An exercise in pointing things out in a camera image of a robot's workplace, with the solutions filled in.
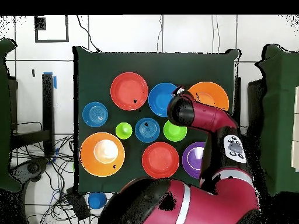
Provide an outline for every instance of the green bowl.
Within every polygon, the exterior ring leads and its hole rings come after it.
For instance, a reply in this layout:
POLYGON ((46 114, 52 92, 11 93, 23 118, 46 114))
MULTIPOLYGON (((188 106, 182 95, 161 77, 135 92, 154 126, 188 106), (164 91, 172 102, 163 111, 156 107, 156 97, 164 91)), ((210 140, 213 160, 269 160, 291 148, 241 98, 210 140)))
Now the green bowl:
POLYGON ((187 127, 181 127, 169 122, 165 123, 163 132, 165 137, 172 142, 179 142, 187 135, 187 127))
POLYGON ((117 137, 120 139, 128 139, 132 135, 133 129, 130 124, 126 122, 121 122, 117 125, 115 133, 117 137))

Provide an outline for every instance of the small dark spot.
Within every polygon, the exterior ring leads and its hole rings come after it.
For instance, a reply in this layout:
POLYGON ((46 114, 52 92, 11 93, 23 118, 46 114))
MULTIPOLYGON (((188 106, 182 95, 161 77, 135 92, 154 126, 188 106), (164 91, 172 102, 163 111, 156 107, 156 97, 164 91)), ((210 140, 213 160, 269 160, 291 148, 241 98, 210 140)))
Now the small dark spot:
POLYGON ((161 203, 159 204, 159 209, 162 211, 172 211, 175 209, 176 199, 173 198, 171 192, 168 192, 164 195, 161 203))

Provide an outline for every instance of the blue plastic bowl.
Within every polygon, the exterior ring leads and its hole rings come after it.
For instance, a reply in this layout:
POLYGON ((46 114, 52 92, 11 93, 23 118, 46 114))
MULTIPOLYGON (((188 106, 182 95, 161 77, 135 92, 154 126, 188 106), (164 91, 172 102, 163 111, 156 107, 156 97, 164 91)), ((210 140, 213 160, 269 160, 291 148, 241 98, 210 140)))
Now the blue plastic bowl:
POLYGON ((84 107, 82 117, 90 127, 100 127, 107 121, 108 111, 102 103, 90 102, 84 107))
POLYGON ((105 193, 93 192, 88 196, 88 204, 92 209, 101 209, 105 206, 107 197, 105 193))
POLYGON ((160 134, 160 126, 152 118, 142 118, 135 126, 135 134, 141 142, 154 142, 160 134))
POLYGON ((160 117, 167 117, 167 107, 172 99, 174 84, 162 82, 157 84, 148 95, 148 104, 151 110, 160 117))

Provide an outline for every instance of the black frame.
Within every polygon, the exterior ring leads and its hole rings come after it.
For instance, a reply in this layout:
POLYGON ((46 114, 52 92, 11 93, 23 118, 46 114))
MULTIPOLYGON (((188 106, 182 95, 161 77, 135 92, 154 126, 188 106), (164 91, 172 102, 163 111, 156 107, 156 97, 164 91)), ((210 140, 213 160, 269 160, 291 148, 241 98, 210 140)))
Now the black frame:
POLYGON ((68 42, 68 16, 65 16, 65 40, 39 40, 39 30, 37 27, 35 29, 35 43, 57 43, 57 42, 68 42))

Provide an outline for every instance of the black metal stand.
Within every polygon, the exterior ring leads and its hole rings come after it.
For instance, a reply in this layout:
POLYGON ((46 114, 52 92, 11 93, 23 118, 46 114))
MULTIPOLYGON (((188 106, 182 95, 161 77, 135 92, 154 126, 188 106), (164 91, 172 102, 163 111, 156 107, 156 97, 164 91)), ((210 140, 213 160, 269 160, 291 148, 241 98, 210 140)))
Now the black metal stand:
MULTIPOLYGON (((54 155, 54 109, 53 109, 53 76, 43 74, 43 130, 28 133, 13 134, 11 148, 17 149, 30 144, 44 142, 44 154, 46 156, 54 155)), ((18 82, 16 78, 9 80, 9 90, 11 93, 11 116, 12 130, 17 129, 17 102, 16 89, 18 82)))

